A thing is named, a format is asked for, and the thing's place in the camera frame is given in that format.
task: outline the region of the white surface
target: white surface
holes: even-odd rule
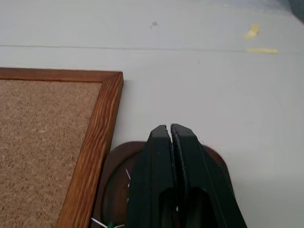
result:
[[[185,125],[226,161],[249,228],[303,227],[303,24],[193,0],[58,2],[1,1],[0,66],[122,70],[113,147]]]

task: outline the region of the cork board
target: cork board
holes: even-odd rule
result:
[[[54,227],[100,83],[0,80],[0,227]]]

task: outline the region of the green object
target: green object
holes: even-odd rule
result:
[[[110,224],[108,225],[108,228],[114,228],[114,223],[110,222]]]

